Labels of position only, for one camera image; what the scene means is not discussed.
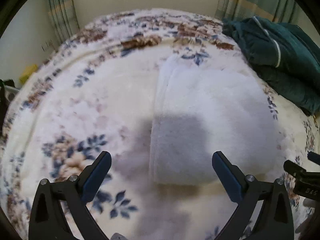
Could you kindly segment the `white knit sweater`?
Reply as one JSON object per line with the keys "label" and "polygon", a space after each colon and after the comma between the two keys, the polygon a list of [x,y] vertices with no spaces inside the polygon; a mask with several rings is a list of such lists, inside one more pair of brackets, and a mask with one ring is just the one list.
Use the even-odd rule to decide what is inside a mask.
{"label": "white knit sweater", "polygon": [[150,146],[154,182],[211,183],[217,151],[246,174],[265,174],[276,163],[277,133],[267,97],[243,59],[196,65],[171,56],[161,65]]}

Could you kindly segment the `left green striped curtain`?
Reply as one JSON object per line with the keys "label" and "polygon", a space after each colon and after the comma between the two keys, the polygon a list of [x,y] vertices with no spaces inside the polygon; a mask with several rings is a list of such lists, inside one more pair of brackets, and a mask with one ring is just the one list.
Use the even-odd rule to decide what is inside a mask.
{"label": "left green striped curtain", "polygon": [[48,16],[59,44],[79,31],[73,0],[48,0]]}

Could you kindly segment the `dark green jacket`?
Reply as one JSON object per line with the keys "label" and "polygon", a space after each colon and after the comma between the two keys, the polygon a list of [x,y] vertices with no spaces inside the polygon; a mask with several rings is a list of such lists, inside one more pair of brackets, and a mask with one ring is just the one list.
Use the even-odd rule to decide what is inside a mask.
{"label": "dark green jacket", "polygon": [[319,46],[297,25],[253,16],[225,21],[258,76],[307,115],[319,114]]}

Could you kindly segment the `yellow object by bed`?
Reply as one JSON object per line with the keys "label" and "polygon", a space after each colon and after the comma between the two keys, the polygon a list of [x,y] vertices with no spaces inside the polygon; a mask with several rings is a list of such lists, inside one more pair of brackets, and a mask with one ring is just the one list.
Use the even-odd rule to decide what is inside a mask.
{"label": "yellow object by bed", "polygon": [[27,67],[24,69],[23,73],[22,73],[22,74],[20,75],[20,77],[19,77],[19,82],[20,82],[20,84],[22,84],[22,85],[25,84],[26,81],[29,79],[29,77],[30,77],[34,72],[36,72],[37,69],[38,69],[37,64],[33,64],[33,65],[31,65],[31,66],[27,66]]}

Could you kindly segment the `green striped curtain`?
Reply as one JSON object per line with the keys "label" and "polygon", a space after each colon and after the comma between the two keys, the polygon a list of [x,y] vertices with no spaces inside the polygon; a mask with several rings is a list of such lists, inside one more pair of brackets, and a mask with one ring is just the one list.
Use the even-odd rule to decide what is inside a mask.
{"label": "green striped curtain", "polygon": [[259,16],[271,22],[296,24],[299,5],[295,0],[219,0],[215,18],[242,21]]}
{"label": "green striped curtain", "polygon": [[59,44],[79,31],[73,0],[48,0],[48,16]]}

